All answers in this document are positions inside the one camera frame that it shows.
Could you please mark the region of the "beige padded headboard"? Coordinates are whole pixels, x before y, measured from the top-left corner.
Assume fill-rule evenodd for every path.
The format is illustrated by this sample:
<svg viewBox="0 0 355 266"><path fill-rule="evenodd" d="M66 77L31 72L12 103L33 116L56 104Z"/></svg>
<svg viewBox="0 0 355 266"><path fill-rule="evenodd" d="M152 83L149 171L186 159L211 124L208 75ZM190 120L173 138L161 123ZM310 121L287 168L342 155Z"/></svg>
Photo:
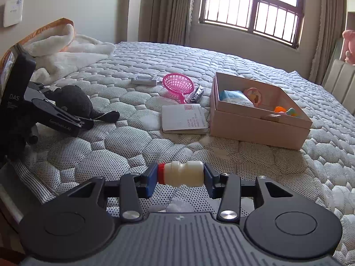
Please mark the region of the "beige padded headboard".
<svg viewBox="0 0 355 266"><path fill-rule="evenodd" d="M336 42L322 87L354 115L354 65L342 60L344 39Z"/></svg>

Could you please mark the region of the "white battery charger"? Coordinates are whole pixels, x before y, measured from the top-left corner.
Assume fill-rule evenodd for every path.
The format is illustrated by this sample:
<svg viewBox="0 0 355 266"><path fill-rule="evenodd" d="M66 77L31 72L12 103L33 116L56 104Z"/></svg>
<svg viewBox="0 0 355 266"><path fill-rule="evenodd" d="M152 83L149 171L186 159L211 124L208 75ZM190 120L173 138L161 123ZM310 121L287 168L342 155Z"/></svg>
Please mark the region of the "white battery charger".
<svg viewBox="0 0 355 266"><path fill-rule="evenodd" d="M147 76L135 74L131 79L131 83L135 85L157 86L162 84L162 78L159 76Z"/></svg>

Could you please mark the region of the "orange plastic toy bowl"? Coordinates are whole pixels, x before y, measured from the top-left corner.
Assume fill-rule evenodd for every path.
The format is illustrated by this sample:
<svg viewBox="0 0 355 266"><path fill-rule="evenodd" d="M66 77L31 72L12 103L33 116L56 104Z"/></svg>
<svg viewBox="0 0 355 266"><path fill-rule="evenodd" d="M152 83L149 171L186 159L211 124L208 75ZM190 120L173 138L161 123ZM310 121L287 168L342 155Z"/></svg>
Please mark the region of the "orange plastic toy bowl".
<svg viewBox="0 0 355 266"><path fill-rule="evenodd" d="M286 109L282 106L275 107L274 112L278 113L279 115L288 115L291 117L299 117L300 116L294 108Z"/></svg>

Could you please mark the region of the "yellow cup black lid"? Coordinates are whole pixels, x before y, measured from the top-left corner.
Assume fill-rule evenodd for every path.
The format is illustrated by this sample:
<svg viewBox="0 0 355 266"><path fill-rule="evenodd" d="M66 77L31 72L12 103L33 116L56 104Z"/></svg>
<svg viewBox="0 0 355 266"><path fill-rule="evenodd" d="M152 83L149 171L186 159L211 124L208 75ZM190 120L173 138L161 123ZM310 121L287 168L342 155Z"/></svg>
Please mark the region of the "yellow cup black lid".
<svg viewBox="0 0 355 266"><path fill-rule="evenodd" d="M262 103L262 93L258 88L247 88L243 91L243 94L253 103L254 107Z"/></svg>

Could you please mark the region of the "black plush toy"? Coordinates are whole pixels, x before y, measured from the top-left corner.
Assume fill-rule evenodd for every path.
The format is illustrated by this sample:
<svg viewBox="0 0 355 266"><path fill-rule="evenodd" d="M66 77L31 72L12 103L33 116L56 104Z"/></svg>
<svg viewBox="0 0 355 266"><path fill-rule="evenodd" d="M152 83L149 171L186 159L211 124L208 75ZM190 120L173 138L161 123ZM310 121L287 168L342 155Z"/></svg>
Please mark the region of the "black plush toy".
<svg viewBox="0 0 355 266"><path fill-rule="evenodd" d="M115 123L120 118L118 111L101 113L95 110L85 92L76 85L66 85L54 91L49 90L44 95L47 99L54 101L57 107L77 117L96 119L108 123Z"/></svg>

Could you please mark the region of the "pink plush bunny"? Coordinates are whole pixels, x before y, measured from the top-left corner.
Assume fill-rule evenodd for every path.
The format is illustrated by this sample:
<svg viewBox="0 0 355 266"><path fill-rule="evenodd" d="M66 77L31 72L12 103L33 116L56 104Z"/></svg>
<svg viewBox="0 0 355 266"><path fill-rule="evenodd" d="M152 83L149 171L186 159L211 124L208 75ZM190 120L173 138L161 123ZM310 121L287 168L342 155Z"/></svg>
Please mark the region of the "pink plush bunny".
<svg viewBox="0 0 355 266"><path fill-rule="evenodd" d="M348 29L345 30L342 35L344 38L345 62L351 65L355 65L355 31Z"/></svg>

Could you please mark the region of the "white wall switch panel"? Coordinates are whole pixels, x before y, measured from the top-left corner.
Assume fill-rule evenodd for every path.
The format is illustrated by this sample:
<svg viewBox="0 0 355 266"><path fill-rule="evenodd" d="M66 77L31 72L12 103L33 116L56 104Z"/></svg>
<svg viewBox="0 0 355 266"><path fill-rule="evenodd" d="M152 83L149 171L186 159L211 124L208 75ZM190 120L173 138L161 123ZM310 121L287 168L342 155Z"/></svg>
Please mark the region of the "white wall switch panel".
<svg viewBox="0 0 355 266"><path fill-rule="evenodd" d="M4 7L3 27L22 22L24 0L7 0Z"/></svg>

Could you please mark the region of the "beige curtain left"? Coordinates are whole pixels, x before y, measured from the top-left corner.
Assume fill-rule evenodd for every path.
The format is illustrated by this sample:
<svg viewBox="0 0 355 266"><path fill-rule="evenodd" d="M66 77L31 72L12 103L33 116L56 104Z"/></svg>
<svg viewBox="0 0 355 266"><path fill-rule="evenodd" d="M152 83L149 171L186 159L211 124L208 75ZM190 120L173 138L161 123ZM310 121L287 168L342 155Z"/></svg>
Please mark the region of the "beige curtain left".
<svg viewBox="0 0 355 266"><path fill-rule="evenodd" d="M194 0L141 0L138 40L186 46Z"/></svg>

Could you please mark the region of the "white booklet red print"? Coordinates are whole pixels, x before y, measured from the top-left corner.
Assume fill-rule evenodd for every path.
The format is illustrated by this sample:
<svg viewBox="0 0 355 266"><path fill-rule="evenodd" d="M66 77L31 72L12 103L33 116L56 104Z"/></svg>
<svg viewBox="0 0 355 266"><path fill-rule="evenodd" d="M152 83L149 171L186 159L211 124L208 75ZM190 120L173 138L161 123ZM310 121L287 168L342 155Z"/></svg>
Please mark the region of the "white booklet red print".
<svg viewBox="0 0 355 266"><path fill-rule="evenodd" d="M204 109L199 104L175 104L161 110L162 131L173 134L205 134L208 132Z"/></svg>

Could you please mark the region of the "blue white wipes pack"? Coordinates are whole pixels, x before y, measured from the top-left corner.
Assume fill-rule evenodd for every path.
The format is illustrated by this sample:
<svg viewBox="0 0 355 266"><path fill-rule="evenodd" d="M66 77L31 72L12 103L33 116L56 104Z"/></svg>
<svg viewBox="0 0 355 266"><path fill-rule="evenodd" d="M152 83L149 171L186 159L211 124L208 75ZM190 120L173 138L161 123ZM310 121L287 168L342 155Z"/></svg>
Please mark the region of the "blue white wipes pack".
<svg viewBox="0 0 355 266"><path fill-rule="evenodd" d="M238 104L240 106L254 107L254 104L240 90L223 90L219 92L219 99L223 102Z"/></svg>

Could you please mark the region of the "white fluffy blanket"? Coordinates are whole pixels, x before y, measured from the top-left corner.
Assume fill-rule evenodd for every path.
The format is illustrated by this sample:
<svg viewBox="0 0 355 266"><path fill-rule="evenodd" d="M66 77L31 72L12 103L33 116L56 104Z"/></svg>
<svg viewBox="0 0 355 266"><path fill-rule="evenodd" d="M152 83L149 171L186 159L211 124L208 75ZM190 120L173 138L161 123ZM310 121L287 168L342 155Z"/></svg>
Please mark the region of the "white fluffy blanket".
<svg viewBox="0 0 355 266"><path fill-rule="evenodd" d="M35 68L31 81L49 85L72 72L111 57L115 49L112 43L76 33L65 52L52 55L43 67Z"/></svg>

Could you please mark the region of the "orange edged pillow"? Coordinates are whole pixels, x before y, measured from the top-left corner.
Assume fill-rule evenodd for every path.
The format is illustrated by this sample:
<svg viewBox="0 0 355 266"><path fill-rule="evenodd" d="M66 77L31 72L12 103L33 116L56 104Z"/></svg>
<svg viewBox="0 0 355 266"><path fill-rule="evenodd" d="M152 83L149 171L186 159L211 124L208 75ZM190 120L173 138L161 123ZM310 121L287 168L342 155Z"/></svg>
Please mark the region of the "orange edged pillow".
<svg viewBox="0 0 355 266"><path fill-rule="evenodd" d="M60 18L26 36L18 42L43 67L52 55L65 52L76 35L74 22Z"/></svg>

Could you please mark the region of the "small yogurt drink bottle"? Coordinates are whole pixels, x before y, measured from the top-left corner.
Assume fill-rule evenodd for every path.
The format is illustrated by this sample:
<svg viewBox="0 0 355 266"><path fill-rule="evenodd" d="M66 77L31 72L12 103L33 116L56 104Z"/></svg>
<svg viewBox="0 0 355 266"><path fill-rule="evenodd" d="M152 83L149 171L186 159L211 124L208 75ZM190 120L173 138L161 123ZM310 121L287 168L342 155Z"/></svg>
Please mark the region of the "small yogurt drink bottle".
<svg viewBox="0 0 355 266"><path fill-rule="evenodd" d="M157 179L158 183L172 187L201 187L204 185L204 165L201 161L161 163L158 165Z"/></svg>

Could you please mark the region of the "pink plastic toy basket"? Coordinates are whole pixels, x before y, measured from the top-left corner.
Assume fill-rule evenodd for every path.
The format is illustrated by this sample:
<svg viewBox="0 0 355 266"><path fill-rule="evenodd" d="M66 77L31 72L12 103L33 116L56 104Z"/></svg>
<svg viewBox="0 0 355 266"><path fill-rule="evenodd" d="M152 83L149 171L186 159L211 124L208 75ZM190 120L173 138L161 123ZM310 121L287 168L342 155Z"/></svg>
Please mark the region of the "pink plastic toy basket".
<svg viewBox="0 0 355 266"><path fill-rule="evenodd" d="M166 74L162 79L162 85L170 94L178 97L180 104L185 104L185 96L191 94L195 89L193 81L180 73Z"/></svg>

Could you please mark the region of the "window with metal bars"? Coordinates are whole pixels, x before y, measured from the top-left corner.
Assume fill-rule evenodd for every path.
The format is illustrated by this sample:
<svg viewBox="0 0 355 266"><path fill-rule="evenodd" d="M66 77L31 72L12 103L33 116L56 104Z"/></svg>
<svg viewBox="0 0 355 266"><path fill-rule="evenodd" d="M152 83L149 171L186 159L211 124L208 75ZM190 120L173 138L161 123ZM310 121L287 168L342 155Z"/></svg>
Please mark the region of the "window with metal bars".
<svg viewBox="0 0 355 266"><path fill-rule="evenodd" d="M201 0L199 22L299 47L304 0Z"/></svg>

